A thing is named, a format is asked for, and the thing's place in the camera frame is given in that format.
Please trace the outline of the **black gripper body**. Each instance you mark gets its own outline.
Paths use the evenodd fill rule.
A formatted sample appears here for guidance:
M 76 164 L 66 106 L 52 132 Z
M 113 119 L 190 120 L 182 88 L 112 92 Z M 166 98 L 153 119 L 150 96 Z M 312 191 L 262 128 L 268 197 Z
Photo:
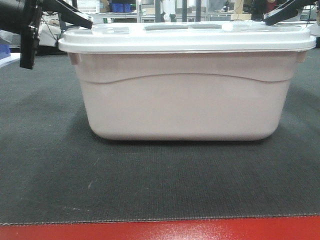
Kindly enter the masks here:
M 43 11 L 51 0 L 2 0 L 0 29 L 20 35 L 20 67 L 33 69 L 39 46 L 39 27 Z

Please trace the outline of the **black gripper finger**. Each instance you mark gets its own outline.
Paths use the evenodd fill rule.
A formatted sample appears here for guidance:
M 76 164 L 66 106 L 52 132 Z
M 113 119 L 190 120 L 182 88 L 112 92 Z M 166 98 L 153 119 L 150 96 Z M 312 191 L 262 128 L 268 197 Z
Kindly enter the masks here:
M 78 9 L 72 5 L 69 5 L 64 0 L 55 0 L 54 4 L 55 9 L 53 11 L 60 14 L 62 21 L 73 24 L 77 27 L 83 27 L 86 29 L 92 28 L 93 21 L 89 15 L 80 12 Z
M 276 9 L 266 13 L 263 17 L 263 21 L 267 26 L 277 24 L 296 17 L 299 9 L 309 5 L 309 0 L 287 0 Z

